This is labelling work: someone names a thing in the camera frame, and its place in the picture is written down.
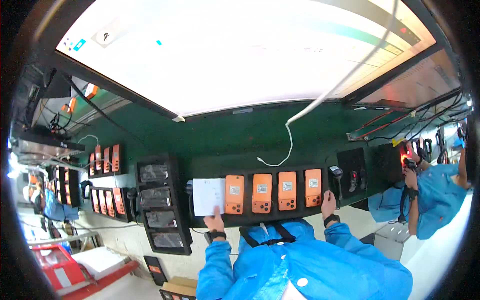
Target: blue jacket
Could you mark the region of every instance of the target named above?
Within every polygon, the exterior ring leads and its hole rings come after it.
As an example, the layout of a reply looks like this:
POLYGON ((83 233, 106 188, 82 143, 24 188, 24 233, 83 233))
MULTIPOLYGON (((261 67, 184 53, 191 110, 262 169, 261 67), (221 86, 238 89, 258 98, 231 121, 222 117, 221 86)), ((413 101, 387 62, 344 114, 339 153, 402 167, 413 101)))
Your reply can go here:
MULTIPOLYGON (((228 242, 208 246, 205 267, 198 275, 198 300, 277 300, 288 281, 306 299, 407 299, 410 295, 410 271, 353 237, 345 223, 326 229, 326 242, 316 240, 313 227, 304 220, 283 227, 296 242, 251 248, 241 237, 233 269, 228 242)), ((281 238, 272 226, 267 230, 268 236, 261 227, 253 227, 249 235, 259 243, 281 238)))
POLYGON ((43 209, 43 214, 47 218, 56 221, 63 221, 65 219, 69 221, 78 220, 78 207, 60 204, 53 191, 45 189, 45 208, 43 209))
MULTIPOLYGON (((417 177, 419 186, 419 220, 417 238, 429 239, 438 229, 452 221, 460 210, 467 190, 454 183, 451 176, 458 174, 458 165, 431 166, 417 177)), ((376 222, 398 219, 402 190, 390 188, 368 198, 368 207, 376 222)), ((406 196, 403 214, 408 221, 410 202, 406 196)))

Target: white paper sheet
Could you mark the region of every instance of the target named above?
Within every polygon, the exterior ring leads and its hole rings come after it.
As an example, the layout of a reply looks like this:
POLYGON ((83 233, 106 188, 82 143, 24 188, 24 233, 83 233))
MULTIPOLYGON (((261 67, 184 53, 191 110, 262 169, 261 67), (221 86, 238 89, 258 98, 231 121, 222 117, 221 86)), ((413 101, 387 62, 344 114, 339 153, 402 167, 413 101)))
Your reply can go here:
POLYGON ((193 179, 193 210, 195 216, 213 216, 215 206, 224 213, 225 178, 193 179))

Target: orange smartphone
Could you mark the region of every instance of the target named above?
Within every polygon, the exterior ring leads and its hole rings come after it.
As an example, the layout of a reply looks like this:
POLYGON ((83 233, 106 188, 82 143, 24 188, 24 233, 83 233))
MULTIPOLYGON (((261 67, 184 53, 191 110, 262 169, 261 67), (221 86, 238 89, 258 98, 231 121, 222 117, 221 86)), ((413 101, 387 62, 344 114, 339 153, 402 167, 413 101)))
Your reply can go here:
POLYGON ((102 147, 100 145, 95 147, 95 164, 96 164, 96 170, 100 171, 102 169, 102 147))
POLYGON ((90 176, 95 175, 95 153, 90 154, 90 176))
POLYGON ((112 170, 114 172, 120 171, 120 145, 116 144, 112 149, 112 170))
POLYGON ((107 204, 105 203, 105 191, 98 190, 98 201, 100 202, 100 211, 106 215, 107 214, 107 204))
POLYGON ((243 176, 225 176, 225 213, 241 215, 243 213, 243 176))
POLYGON ((280 172, 278 174, 278 210, 297 208, 297 173, 280 172))
POLYGON ((272 174, 254 174, 252 211, 268 214, 272 206, 272 174))
POLYGON ((117 213, 124 215, 125 209, 123 208, 123 200, 121 197, 120 188, 113 188, 113 198, 115 199, 115 207, 117 208, 117 213))
POLYGON ((110 147, 103 150, 103 172, 110 172, 110 147))
POLYGON ((305 206, 322 205, 322 170, 305 170, 305 206))
POLYGON ((100 211, 98 210, 98 197, 96 195, 96 190, 91 190, 90 193, 92 194, 93 210, 96 213, 99 213, 100 211))
POLYGON ((113 198, 112 192, 105 191, 105 202, 107 203, 107 212, 109 216, 115 217, 115 211, 113 210, 113 198))

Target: white label sticker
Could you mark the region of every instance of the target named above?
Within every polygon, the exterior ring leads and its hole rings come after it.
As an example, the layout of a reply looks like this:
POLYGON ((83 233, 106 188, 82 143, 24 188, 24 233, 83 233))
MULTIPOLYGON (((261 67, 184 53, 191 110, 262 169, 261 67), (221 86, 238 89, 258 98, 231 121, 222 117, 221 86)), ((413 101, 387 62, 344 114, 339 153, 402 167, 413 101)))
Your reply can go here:
POLYGON ((293 183, 291 181, 284 181, 282 185, 283 185, 283 190, 284 191, 291 191, 292 190, 293 183))
POLYGON ((267 185, 266 184, 257 184, 257 193, 266 194, 267 185))
POLYGON ((309 188, 317 188, 318 187, 318 178, 312 178, 308 180, 308 187, 309 188))
POLYGON ((240 186, 230 185, 230 195, 240 195, 240 186))

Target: black wrist strap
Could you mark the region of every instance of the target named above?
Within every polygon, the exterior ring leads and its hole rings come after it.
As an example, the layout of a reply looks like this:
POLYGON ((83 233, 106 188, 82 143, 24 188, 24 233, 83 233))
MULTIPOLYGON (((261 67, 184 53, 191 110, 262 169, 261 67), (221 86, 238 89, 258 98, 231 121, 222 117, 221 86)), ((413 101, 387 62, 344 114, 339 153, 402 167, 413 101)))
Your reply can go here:
POLYGON ((340 216, 337 216, 337 215, 334 215, 334 214, 329 215, 324 221, 324 227, 325 228, 327 228, 327 224, 330 221, 337 221, 338 223, 340 223, 340 216))
POLYGON ((218 237, 223 237, 225 240, 227 239, 227 235, 225 232, 216 231, 215 229, 212 230, 212 232, 210 232, 209 235, 212 240, 218 237))

